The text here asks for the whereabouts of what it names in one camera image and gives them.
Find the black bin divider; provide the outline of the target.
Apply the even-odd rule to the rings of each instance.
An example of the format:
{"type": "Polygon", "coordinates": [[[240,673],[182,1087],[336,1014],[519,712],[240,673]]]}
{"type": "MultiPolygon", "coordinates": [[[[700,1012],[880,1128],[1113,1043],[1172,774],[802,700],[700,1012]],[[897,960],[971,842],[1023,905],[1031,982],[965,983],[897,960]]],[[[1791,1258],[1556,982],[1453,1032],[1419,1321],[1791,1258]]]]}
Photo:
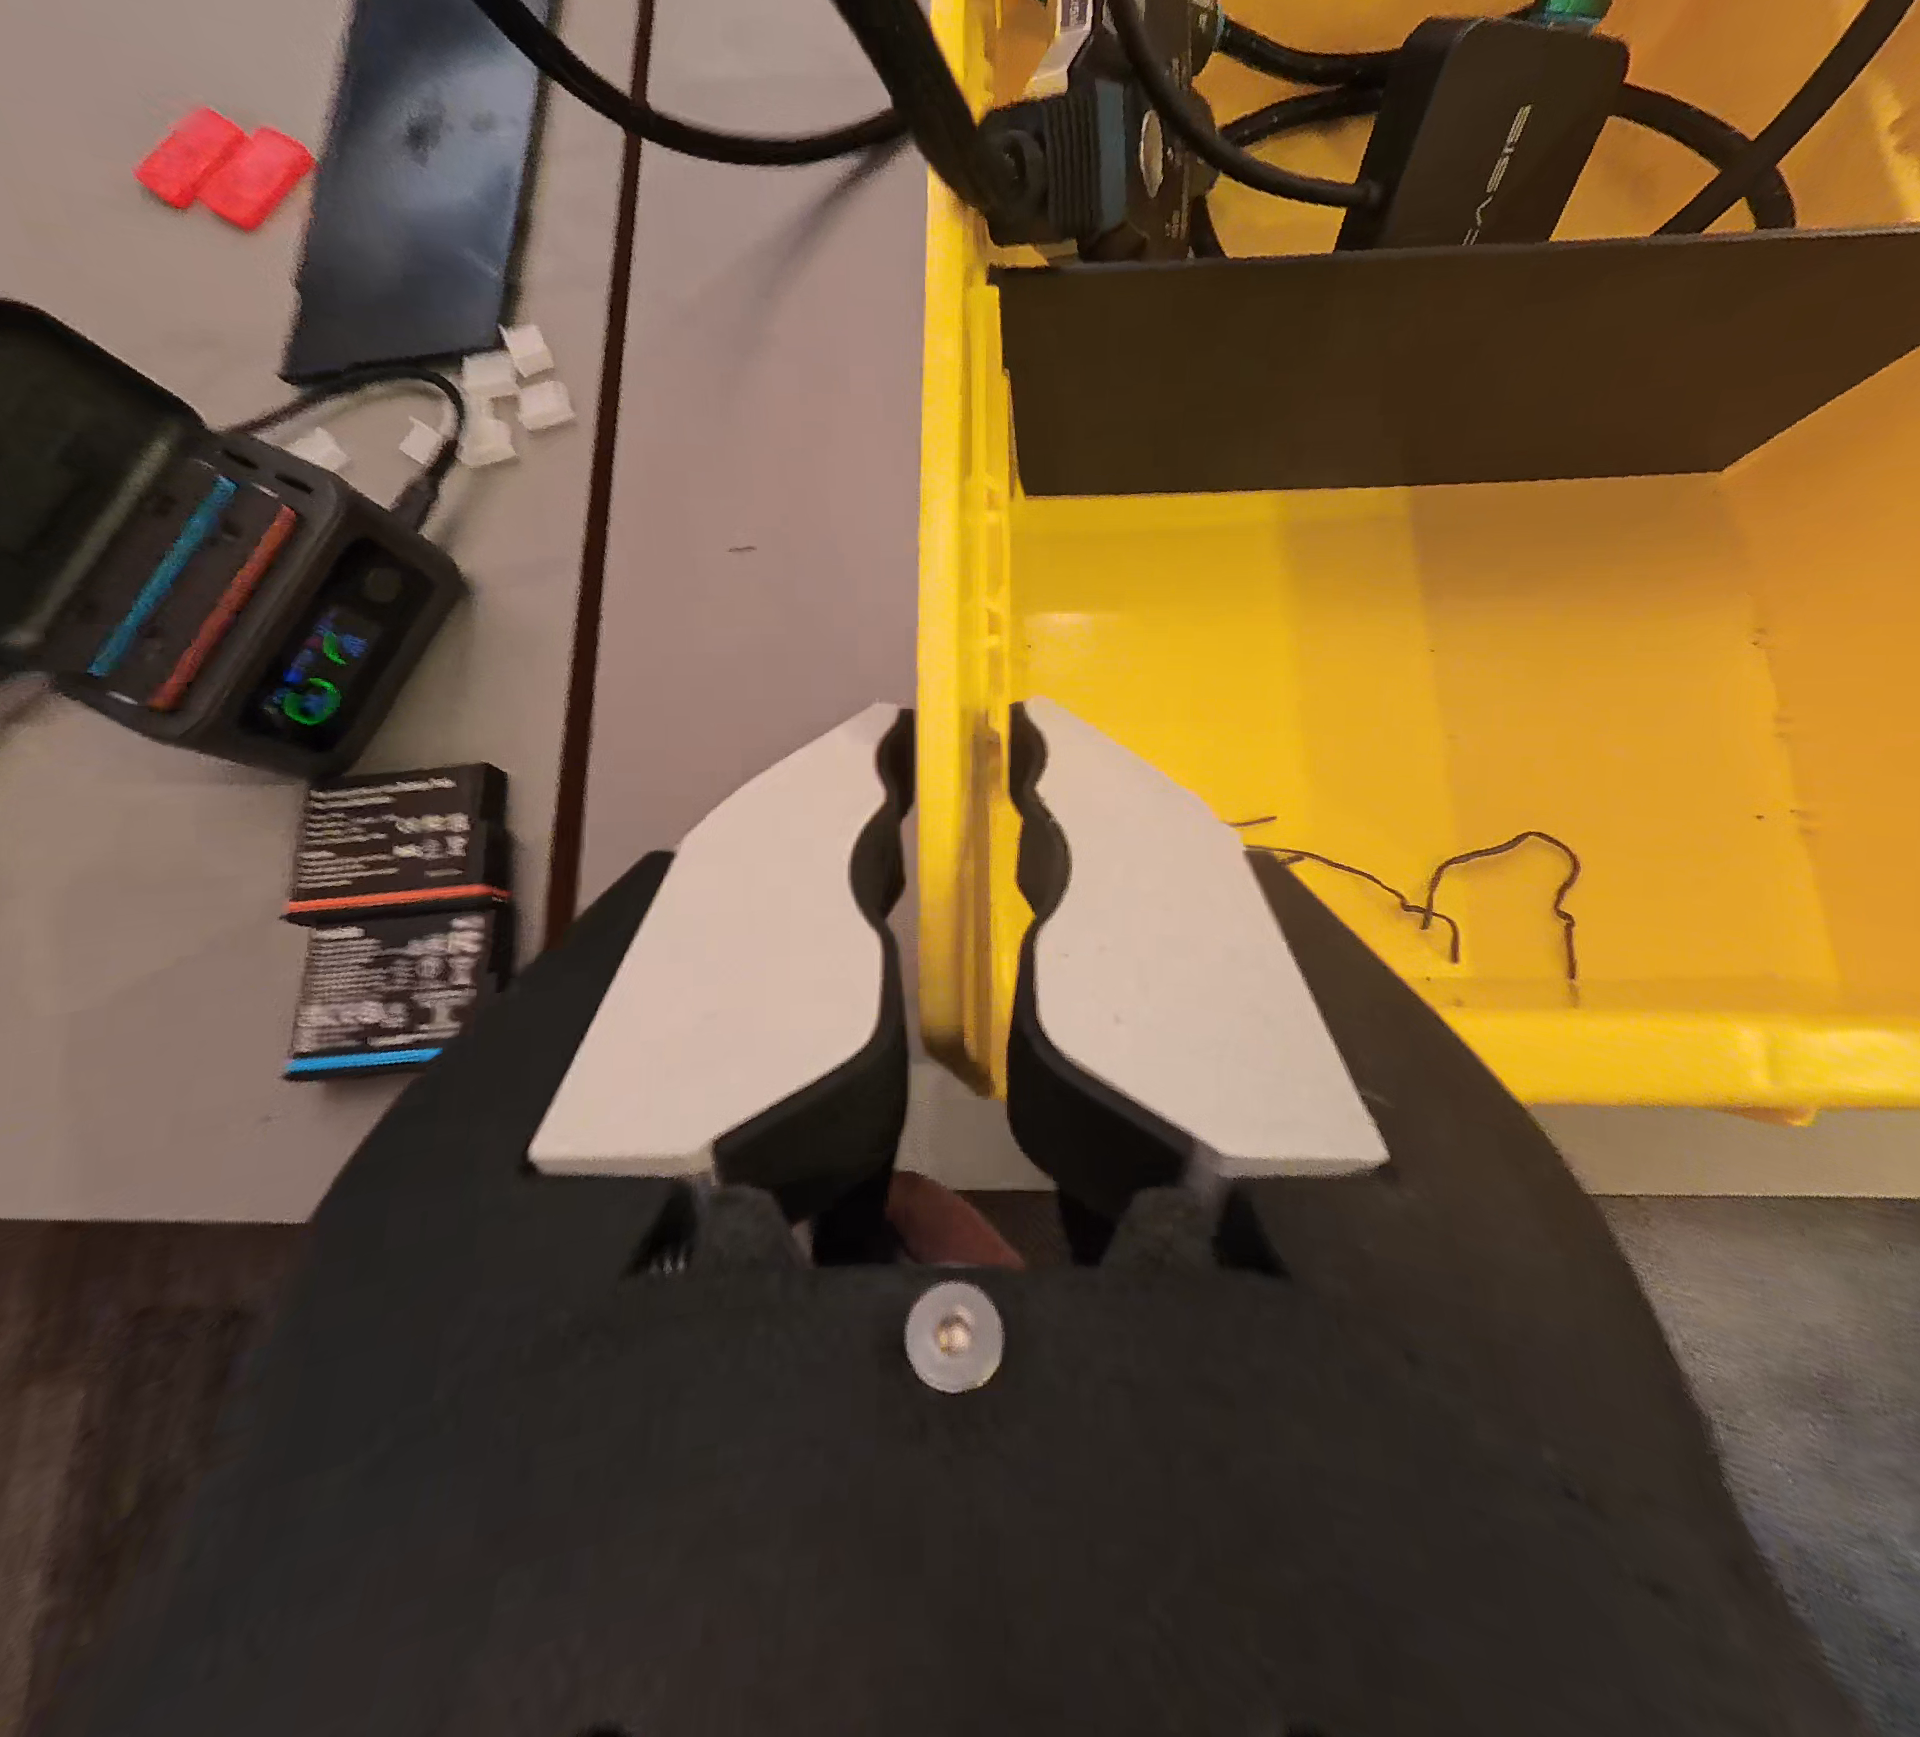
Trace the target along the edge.
{"type": "Polygon", "coordinates": [[[1042,499],[1709,476],[1918,345],[1918,233],[995,268],[1042,499]]]}

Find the grey metal hub adapter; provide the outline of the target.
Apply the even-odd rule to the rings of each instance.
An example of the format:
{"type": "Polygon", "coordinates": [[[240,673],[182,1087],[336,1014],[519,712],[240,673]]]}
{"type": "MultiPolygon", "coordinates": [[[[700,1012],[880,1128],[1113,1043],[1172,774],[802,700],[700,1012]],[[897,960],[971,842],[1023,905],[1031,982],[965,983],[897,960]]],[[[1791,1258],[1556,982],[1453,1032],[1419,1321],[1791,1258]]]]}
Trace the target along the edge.
{"type": "Polygon", "coordinates": [[[1102,24],[1058,90],[1028,92],[980,119],[1015,179],[1009,203],[983,219],[993,247],[1023,247],[1049,263],[1194,253],[1191,215],[1212,189],[1212,167],[1168,131],[1127,56],[1102,24]]]}

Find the person's blue jeans leg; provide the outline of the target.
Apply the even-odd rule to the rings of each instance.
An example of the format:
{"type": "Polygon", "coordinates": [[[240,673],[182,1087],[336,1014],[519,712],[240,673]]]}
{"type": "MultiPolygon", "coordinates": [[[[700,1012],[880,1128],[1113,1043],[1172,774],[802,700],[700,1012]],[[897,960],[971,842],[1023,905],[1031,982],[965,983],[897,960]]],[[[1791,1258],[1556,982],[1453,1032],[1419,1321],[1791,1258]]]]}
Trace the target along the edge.
{"type": "Polygon", "coordinates": [[[1918,1732],[1918,1203],[1600,1203],[1787,1603],[1874,1732],[1918,1732]]]}

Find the dark blue flat pad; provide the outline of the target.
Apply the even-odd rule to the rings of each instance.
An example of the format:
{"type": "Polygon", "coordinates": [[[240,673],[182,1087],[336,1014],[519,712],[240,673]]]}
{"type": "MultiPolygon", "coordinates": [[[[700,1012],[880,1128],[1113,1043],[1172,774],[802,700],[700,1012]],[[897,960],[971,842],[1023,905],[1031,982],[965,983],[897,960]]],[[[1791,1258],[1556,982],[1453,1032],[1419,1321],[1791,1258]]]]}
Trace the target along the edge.
{"type": "Polygon", "coordinates": [[[496,345],[515,287],[540,71],[472,0],[351,0],[280,379],[496,345]]]}

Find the black battery red stripe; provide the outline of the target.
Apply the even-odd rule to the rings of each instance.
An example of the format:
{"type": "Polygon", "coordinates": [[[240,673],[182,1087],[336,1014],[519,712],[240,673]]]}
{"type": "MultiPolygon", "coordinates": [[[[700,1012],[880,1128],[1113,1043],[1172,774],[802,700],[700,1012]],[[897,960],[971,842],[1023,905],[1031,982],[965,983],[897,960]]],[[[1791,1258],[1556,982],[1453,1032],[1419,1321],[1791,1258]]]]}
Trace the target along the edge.
{"type": "Polygon", "coordinates": [[[493,764],[441,764],[310,787],[281,918],[315,927],[507,905],[507,784],[493,764]]]}

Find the black hub adapter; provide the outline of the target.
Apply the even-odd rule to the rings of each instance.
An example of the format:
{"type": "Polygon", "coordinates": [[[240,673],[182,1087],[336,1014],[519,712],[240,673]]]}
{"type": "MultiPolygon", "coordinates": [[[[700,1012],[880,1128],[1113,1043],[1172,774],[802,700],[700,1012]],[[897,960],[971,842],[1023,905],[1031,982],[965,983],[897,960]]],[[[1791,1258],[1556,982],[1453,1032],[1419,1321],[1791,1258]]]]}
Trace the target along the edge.
{"type": "Polygon", "coordinates": [[[1427,19],[1396,50],[1336,250],[1550,241],[1611,114],[1627,47],[1581,24],[1427,19]]]}

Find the red plastic card case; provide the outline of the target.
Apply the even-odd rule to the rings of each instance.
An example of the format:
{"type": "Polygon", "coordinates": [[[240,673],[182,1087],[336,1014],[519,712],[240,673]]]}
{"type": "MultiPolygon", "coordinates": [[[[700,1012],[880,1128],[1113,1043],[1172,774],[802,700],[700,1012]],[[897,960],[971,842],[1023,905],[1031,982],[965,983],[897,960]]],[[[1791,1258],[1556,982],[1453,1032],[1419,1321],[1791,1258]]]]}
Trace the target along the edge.
{"type": "Polygon", "coordinates": [[[272,127],[244,134],[213,164],[196,203],[230,228],[251,235],[294,195],[315,167],[313,153],[272,127]]]}
{"type": "Polygon", "coordinates": [[[168,128],[132,175],[155,203],[183,210],[246,141],[240,124],[209,106],[196,106],[168,128]]]}

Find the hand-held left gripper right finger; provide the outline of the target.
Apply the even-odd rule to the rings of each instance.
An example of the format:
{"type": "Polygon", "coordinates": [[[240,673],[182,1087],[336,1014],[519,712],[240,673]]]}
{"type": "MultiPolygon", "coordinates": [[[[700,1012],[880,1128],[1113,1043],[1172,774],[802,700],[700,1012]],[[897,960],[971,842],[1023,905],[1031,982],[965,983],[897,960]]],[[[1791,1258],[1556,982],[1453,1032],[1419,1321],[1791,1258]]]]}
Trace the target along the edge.
{"type": "Polygon", "coordinates": [[[1009,712],[1028,906],[1006,1040],[1059,1192],[1221,1192],[1386,1163],[1240,835],[1052,699],[1009,712]]]}

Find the yellow plastic bin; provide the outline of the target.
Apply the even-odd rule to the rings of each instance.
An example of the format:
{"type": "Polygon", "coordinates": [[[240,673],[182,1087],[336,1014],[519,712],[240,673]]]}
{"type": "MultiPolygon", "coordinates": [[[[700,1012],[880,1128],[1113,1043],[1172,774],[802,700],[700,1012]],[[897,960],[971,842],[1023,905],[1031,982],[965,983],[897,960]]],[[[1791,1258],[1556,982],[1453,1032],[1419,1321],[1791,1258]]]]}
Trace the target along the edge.
{"type": "MultiPolygon", "coordinates": [[[[1615,0],[1602,28],[1632,85],[1790,138],[1791,230],[1916,228],[1916,0],[1615,0]]],[[[1714,173],[1611,128],[1551,243],[1681,236],[1714,173]]],[[[989,272],[1043,266],[928,205],[931,1059],[1002,1090],[1008,712],[1054,699],[1226,823],[1404,866],[1572,841],[1577,1010],[1413,989],[1523,1102],[1916,1107],[1916,350],[1709,476],[1042,499],[989,272]]],[[[1212,210],[1228,261],[1336,253],[1336,213],[1212,210]]]]}

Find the black battery blue stripe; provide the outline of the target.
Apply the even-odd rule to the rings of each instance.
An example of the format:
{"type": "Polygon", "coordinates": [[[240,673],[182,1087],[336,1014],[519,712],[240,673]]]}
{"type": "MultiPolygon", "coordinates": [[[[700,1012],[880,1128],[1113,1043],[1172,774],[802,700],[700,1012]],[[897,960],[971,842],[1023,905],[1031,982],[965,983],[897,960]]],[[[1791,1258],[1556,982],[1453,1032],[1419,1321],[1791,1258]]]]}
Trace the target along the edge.
{"type": "Polygon", "coordinates": [[[313,927],[281,1080],[398,1076],[433,1064],[507,985],[514,933],[507,906],[313,927]]]}

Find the scattered white plastic clips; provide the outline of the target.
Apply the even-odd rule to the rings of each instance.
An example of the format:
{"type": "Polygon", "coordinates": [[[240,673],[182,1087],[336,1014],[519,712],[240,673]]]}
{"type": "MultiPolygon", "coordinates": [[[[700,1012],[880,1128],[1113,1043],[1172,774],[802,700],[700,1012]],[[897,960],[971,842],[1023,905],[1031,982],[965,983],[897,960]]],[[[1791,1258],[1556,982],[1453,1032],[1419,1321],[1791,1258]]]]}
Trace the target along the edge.
{"type": "Polygon", "coordinates": [[[503,326],[490,346],[450,359],[359,363],[297,380],[297,389],[299,408],[275,435],[294,454],[334,476],[348,474],[356,461],[334,422],[374,395],[416,398],[395,435],[395,461],[405,478],[507,466],[527,440],[579,422],[571,387],[538,324],[503,326]]]}

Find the black thread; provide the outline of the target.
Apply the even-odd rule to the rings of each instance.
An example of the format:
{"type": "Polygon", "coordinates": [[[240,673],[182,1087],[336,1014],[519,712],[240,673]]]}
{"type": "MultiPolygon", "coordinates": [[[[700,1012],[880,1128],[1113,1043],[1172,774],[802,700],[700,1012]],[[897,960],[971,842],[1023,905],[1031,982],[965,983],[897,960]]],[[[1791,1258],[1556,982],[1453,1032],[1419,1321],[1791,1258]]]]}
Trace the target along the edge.
{"type": "Polygon", "coordinates": [[[1230,828],[1431,1004],[1561,1012],[1584,1001],[1584,865],[1563,836],[1525,826],[1404,866],[1334,850],[1271,812],[1230,828]]]}

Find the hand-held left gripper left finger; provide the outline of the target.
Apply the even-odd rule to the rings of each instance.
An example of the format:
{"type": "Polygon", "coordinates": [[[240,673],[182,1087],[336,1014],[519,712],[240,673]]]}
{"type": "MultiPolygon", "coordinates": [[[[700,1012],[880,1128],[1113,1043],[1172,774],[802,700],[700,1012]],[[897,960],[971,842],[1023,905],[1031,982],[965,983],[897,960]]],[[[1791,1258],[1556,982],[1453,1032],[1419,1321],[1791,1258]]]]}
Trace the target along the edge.
{"type": "Polygon", "coordinates": [[[913,714],[875,703],[682,839],[533,1134],[540,1174],[886,1183],[907,1106],[892,910],[913,749],[913,714]]]}

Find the black battery charger case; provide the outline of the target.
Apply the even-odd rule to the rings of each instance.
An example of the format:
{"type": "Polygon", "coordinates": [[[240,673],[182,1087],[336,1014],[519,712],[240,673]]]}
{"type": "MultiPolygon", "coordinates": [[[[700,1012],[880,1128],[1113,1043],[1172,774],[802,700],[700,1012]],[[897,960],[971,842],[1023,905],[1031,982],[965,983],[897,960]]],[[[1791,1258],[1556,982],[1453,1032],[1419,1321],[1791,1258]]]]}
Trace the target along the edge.
{"type": "Polygon", "coordinates": [[[365,497],[33,307],[1,305],[1,658],[140,740],[317,783],[468,592],[425,534],[452,468],[365,497]]]}

